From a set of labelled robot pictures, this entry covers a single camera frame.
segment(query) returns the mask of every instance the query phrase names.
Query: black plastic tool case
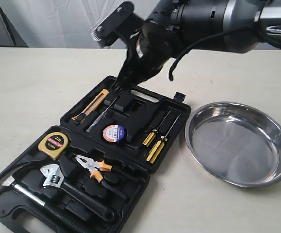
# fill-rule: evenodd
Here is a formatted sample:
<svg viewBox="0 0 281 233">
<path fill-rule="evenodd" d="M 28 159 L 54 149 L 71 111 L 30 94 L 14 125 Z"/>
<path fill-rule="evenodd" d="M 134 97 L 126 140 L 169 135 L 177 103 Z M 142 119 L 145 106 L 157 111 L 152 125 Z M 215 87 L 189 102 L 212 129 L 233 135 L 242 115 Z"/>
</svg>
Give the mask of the black plastic tool case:
<svg viewBox="0 0 281 233">
<path fill-rule="evenodd" d="M 149 183 L 150 174 L 160 166 L 191 112 L 190 106 L 182 103 L 184 95 L 180 93 L 177 93 L 174 99 L 170 99 L 146 89 L 135 87 L 135 91 L 153 97 L 158 102 L 151 102 L 132 94 L 131 91 L 125 91 L 120 94 L 120 98 L 110 108 L 106 117 L 90 133 L 87 133 L 85 130 L 111 103 L 115 98 L 115 93 L 110 90 L 102 106 L 89 114 L 80 125 L 75 124 L 75 121 L 71 118 L 79 114 L 101 90 L 109 89 L 113 81 L 114 77 L 105 78 L 61 118 L 60 126 L 53 126 L 48 129 L 0 174 L 1 182 L 2 177 L 15 167 L 31 162 L 33 164 L 32 168 L 19 172 L 15 180 L 43 201 L 49 202 L 67 215 L 77 218 L 95 233 L 120 232 L 134 206 L 145 191 Z M 149 148 L 143 146 L 142 142 L 151 130 L 159 125 L 169 111 L 171 111 L 170 114 L 159 130 L 162 135 L 167 133 L 175 118 L 179 115 L 181 116 L 170 131 L 167 137 L 168 141 L 155 163 L 148 163 L 146 161 L 148 152 L 159 137 L 157 136 L 154 139 Z M 112 124 L 123 126 L 126 132 L 125 138 L 116 144 L 106 142 L 102 137 L 103 129 Z M 52 132 L 62 132 L 69 138 L 68 147 L 56 161 L 38 150 L 40 141 Z M 138 179 L 135 182 L 120 173 L 103 173 L 107 183 L 120 189 L 129 199 L 124 201 L 121 197 L 101 186 L 95 179 L 91 179 L 89 171 L 75 161 L 76 154 L 97 160 L 105 160 L 106 163 L 118 166 Z M 117 219 L 114 222 L 105 222 L 60 189 L 53 187 L 43 188 L 42 184 L 45 177 L 39 169 L 52 163 L 59 164 L 65 179 L 74 187 L 85 191 L 100 202 L 115 209 L 118 213 Z M 29 212 L 58 233 L 71 232 L 53 219 L 52 216 L 45 213 L 42 208 L 33 204 L 14 189 L 7 189 L 0 195 L 0 222 L 15 233 L 28 232 L 15 221 L 23 211 Z"/>
</svg>

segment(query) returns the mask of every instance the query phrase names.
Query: tool case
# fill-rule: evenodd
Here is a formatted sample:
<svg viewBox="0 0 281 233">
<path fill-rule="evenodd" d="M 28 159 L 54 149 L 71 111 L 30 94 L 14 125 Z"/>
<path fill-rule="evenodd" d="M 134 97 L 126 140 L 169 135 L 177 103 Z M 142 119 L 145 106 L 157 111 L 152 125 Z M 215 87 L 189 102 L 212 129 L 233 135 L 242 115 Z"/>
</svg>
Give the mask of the tool case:
<svg viewBox="0 0 281 233">
<path fill-rule="evenodd" d="M 28 212 L 57 233 L 117 233 L 121 231 L 144 193 L 150 175 L 159 168 L 187 121 L 191 108 L 182 103 L 185 96 L 181 93 L 176 93 L 175 97 L 170 99 L 137 86 L 132 91 L 126 90 L 120 93 L 120 98 L 109 109 L 106 116 L 90 133 L 87 133 L 86 129 L 115 99 L 116 93 L 111 90 L 114 81 L 115 77 L 105 78 L 61 118 L 60 126 L 49 128 L 0 174 L 1 185 L 2 178 L 11 170 L 29 164 L 29 166 L 19 169 L 16 174 L 14 173 L 16 183 L 67 216 L 66 219 L 55 218 L 48 211 L 44 211 L 42 205 L 34 203 L 19 192 L 19 186 L 16 189 L 15 185 L 15 188 L 9 187 L 0 193 L 0 222 L 10 230 L 15 233 L 28 233 L 17 221 L 20 214 Z M 104 102 L 95 111 L 92 111 L 81 124 L 74 121 L 72 118 L 78 115 L 103 89 L 109 90 Z M 140 97 L 135 92 L 154 98 L 156 102 Z M 110 125 L 120 125 L 124 128 L 124 138 L 118 142 L 105 140 L 103 131 Z M 157 136 L 150 146 L 144 146 L 143 142 L 146 137 L 159 125 Z M 156 160 L 154 163 L 148 162 L 147 156 L 150 150 L 168 131 L 165 146 L 159 152 Z M 53 132 L 63 133 L 68 138 L 67 147 L 55 161 L 38 148 L 42 139 Z M 124 200 L 102 186 L 96 179 L 90 178 L 90 171 L 75 160 L 76 155 L 83 155 L 96 161 L 104 160 L 107 164 L 123 170 L 122 174 L 114 171 L 102 171 L 101 173 L 104 180 L 124 193 L 127 199 Z M 52 186 L 44 188 L 43 183 L 46 178 L 40 172 L 40 168 L 48 164 L 59 165 L 65 177 L 64 181 L 68 181 L 73 189 L 81 190 L 94 200 L 114 210 L 116 214 L 114 220 L 111 222 L 103 220 L 60 188 Z M 133 179 L 129 179 L 124 174 L 132 176 Z M 62 224 L 62 221 L 72 222 L 73 219 L 77 220 L 73 224 L 85 226 L 86 230 L 74 231 Z"/>
</svg>

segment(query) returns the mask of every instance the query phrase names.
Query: wrench jaw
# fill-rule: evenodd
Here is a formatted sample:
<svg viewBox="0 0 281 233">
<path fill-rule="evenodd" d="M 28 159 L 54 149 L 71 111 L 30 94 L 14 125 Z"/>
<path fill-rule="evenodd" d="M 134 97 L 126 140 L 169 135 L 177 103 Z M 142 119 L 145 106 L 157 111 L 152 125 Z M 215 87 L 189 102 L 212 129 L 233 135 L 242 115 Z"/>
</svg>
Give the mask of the wrench jaw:
<svg viewBox="0 0 281 233">
<path fill-rule="evenodd" d="M 82 155 L 77 155 L 76 160 L 82 167 L 88 169 L 90 172 L 100 169 L 99 162 L 91 158 Z"/>
<path fill-rule="evenodd" d="M 59 188 L 62 185 L 64 176 L 57 164 L 43 166 L 40 171 L 46 177 L 43 187 L 53 186 Z"/>
</svg>

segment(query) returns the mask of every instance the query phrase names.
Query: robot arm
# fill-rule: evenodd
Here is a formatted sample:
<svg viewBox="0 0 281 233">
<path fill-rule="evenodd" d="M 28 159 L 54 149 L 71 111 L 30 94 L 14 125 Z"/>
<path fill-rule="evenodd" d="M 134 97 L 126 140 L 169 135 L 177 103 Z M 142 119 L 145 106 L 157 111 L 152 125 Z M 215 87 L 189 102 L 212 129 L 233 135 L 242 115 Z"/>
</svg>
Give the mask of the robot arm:
<svg viewBox="0 0 281 233">
<path fill-rule="evenodd" d="M 176 58 L 172 80 L 191 49 L 246 53 L 264 42 L 281 49 L 281 0 L 160 0 L 146 20 L 124 2 L 93 34 L 101 46 L 118 38 L 127 45 L 119 91 L 154 77 Z"/>
</svg>

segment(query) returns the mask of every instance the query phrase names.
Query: pliers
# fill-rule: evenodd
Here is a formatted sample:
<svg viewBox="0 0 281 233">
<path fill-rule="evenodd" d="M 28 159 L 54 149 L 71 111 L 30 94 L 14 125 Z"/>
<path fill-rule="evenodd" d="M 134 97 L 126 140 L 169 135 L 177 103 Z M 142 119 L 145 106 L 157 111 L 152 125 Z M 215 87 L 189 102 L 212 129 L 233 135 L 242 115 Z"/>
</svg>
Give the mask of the pliers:
<svg viewBox="0 0 281 233">
<path fill-rule="evenodd" d="M 121 174 L 123 174 L 124 176 L 127 175 L 128 178 L 132 178 L 133 180 L 136 180 L 134 177 L 132 177 L 131 175 L 127 174 L 126 172 L 122 171 L 121 169 L 108 165 L 105 163 L 105 161 L 102 162 L 98 162 L 95 161 L 94 159 L 82 156 L 82 155 L 76 155 L 76 160 L 77 162 L 84 168 L 88 169 L 91 173 L 91 178 L 95 178 L 102 186 L 104 186 L 106 189 L 108 189 L 109 191 L 117 194 L 118 196 L 120 196 L 121 198 L 123 198 L 124 200 L 127 200 L 128 197 L 126 196 L 126 194 L 122 193 L 120 190 L 118 190 L 117 188 L 109 185 L 103 178 L 101 171 L 117 171 Z"/>
</svg>

